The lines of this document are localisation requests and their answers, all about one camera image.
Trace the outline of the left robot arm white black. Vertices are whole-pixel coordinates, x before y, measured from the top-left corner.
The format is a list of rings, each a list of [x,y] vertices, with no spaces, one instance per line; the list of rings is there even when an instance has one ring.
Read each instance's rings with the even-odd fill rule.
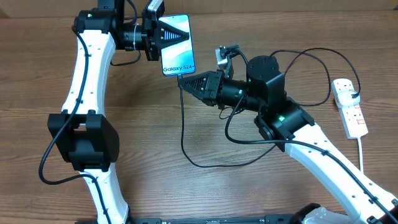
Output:
[[[77,57],[68,96],[47,127],[62,159],[76,170],[94,201],[96,223],[132,223],[116,175],[119,134],[106,119],[104,99],[109,68],[117,50],[136,51],[161,61],[166,77],[193,73],[190,20],[165,15],[163,1],[150,1],[141,14],[124,15],[124,1],[99,1],[76,16],[72,31]]]

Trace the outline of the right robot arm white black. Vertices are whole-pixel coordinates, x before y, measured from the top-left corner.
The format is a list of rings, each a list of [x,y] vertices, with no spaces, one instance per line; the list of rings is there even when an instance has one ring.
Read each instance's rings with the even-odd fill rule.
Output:
[[[252,58],[245,81],[216,70],[179,78],[178,86],[208,106],[256,112],[256,144],[274,144],[307,168],[346,212],[336,223],[397,223],[397,197],[366,177],[287,96],[275,57]]]

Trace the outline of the blue Galaxy S24 smartphone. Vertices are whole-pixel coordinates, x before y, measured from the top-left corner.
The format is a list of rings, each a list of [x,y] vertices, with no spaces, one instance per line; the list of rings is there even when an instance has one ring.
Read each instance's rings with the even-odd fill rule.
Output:
[[[188,40],[160,49],[164,76],[171,77],[194,73],[196,68],[189,16],[186,14],[165,16],[160,17],[159,21],[190,33]]]

